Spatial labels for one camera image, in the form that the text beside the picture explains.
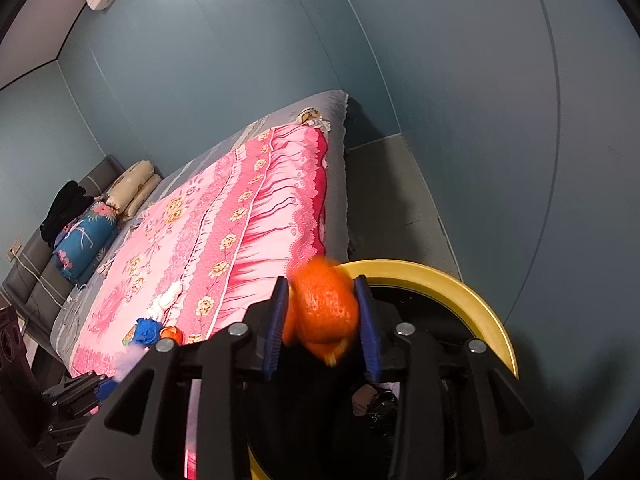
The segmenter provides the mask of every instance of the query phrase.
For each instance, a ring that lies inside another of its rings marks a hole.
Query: yellow bin rim
[[[507,331],[484,300],[464,283],[440,270],[403,260],[361,260],[340,264],[352,279],[364,274],[369,285],[395,286],[424,294],[452,311],[471,333],[484,340],[513,374],[516,355]],[[270,480],[249,450],[252,480]]]

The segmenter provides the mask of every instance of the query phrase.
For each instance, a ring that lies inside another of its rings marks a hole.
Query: metal bolt
[[[480,339],[472,339],[468,343],[469,350],[474,354],[483,354],[486,352],[486,343]]]
[[[163,337],[160,341],[156,343],[156,350],[159,352],[168,352],[172,350],[175,346],[175,341],[168,337]]]
[[[231,335],[241,336],[246,334],[249,327],[245,323],[233,323],[227,329]]]
[[[415,332],[415,326],[411,323],[398,323],[396,325],[396,332],[398,335],[411,335]]]

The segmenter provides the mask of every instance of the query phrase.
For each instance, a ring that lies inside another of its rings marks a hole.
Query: mattress
[[[346,249],[348,233],[346,225],[346,181],[344,173],[344,119],[348,95],[342,91],[329,91],[316,94],[281,108],[236,132],[228,139],[220,142],[210,150],[185,164],[182,168],[165,178],[146,200],[135,218],[129,221],[105,256],[105,261],[113,258],[127,237],[130,229],[140,221],[146,208],[172,193],[190,178],[199,174],[211,164],[226,155],[230,150],[255,136],[280,124],[289,123],[305,108],[315,108],[322,118],[328,122],[328,151],[326,153],[326,197],[324,202],[324,246],[326,255],[338,262],[347,259]],[[63,309],[56,318],[52,331],[51,343],[65,365],[70,368],[70,359],[76,341],[86,323],[104,276],[95,273],[86,286],[76,288],[66,299]]]

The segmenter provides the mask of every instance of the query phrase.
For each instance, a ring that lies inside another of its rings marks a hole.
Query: gray upholstered headboard
[[[98,196],[123,172],[122,165],[112,156],[107,156],[79,184],[86,189],[88,196]],[[2,288],[12,300],[18,314],[27,320],[26,333],[59,359],[51,347],[51,328],[60,311],[59,304],[65,303],[73,285],[56,269],[52,250],[40,237],[39,229],[36,229],[18,257],[40,280],[16,262],[2,282]]]

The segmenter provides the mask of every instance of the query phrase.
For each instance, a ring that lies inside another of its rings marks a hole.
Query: pink blanket
[[[277,276],[324,254],[326,149],[316,128],[278,126],[149,207],[88,314],[72,374],[113,375],[136,319],[176,283],[181,292],[161,320],[196,342],[241,320],[270,296]]]

